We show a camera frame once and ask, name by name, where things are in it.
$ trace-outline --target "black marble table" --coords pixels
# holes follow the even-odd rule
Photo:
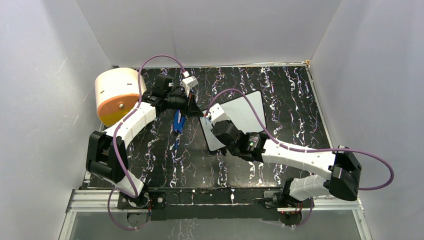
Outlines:
[[[188,68],[199,84],[197,104],[206,109],[220,91],[262,91],[267,129],[279,140],[311,148],[328,148],[329,141],[304,66]],[[146,69],[150,87],[158,74],[181,80],[179,68]],[[237,98],[221,96],[219,103]],[[183,134],[172,134],[174,111],[167,110],[144,128],[129,145],[129,170],[152,188],[279,187],[288,178],[310,173],[281,164],[247,162],[229,153],[208,153],[198,118],[187,119]],[[87,188],[112,188],[96,176]]]

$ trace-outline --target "white wall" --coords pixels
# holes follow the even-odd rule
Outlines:
[[[0,3],[0,239],[59,237],[111,68],[75,1]]]
[[[311,61],[330,137],[376,153],[394,168],[387,188],[359,196],[376,240],[424,236],[424,2],[343,0]],[[361,186],[382,184],[369,158]]]
[[[113,65],[169,54],[187,66],[311,59],[341,0],[77,0]],[[157,59],[150,66],[174,66]]]

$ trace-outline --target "cylindrical container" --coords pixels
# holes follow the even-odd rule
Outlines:
[[[97,116],[106,126],[112,126],[123,118],[139,100],[138,72],[120,67],[100,74],[94,82]],[[141,92],[146,91],[140,77]]]

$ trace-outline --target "marble tabletop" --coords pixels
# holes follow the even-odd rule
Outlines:
[[[197,78],[197,104],[206,109],[222,90],[262,92],[267,129],[279,140],[310,148],[328,148],[329,141],[304,66],[187,68]],[[147,87],[158,74],[182,79],[179,68],[142,72]],[[236,92],[221,96],[223,103]],[[283,186],[288,178],[310,173],[281,164],[248,162],[220,151],[209,153],[199,119],[187,119],[182,135],[172,133],[174,111],[167,110],[145,127],[127,149],[129,170],[151,188],[257,188]],[[88,188],[112,185],[91,176]]]

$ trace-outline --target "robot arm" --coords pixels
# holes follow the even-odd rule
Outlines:
[[[333,153],[290,151],[270,140],[266,134],[238,130],[218,103],[210,108],[209,113],[207,117],[212,123],[213,135],[233,156],[251,162],[283,164],[314,174],[285,182],[281,197],[286,203],[298,203],[310,197],[330,194],[346,201],[358,198],[362,167],[351,152],[343,151],[344,146]],[[281,143],[289,148],[311,149]]]
[[[194,101],[195,95],[191,91],[196,84],[196,78],[191,76],[183,79],[182,87],[174,87],[170,76],[158,75],[154,86],[143,94],[143,102],[139,106],[137,102],[127,115],[104,132],[94,131],[90,135],[86,170],[127,193],[140,196],[146,189],[146,185],[128,171],[137,190],[134,193],[130,181],[118,161],[113,145],[114,133],[118,128],[116,133],[118,154],[128,169],[127,147],[136,135],[162,112],[173,109],[179,110],[183,118],[203,116]]]

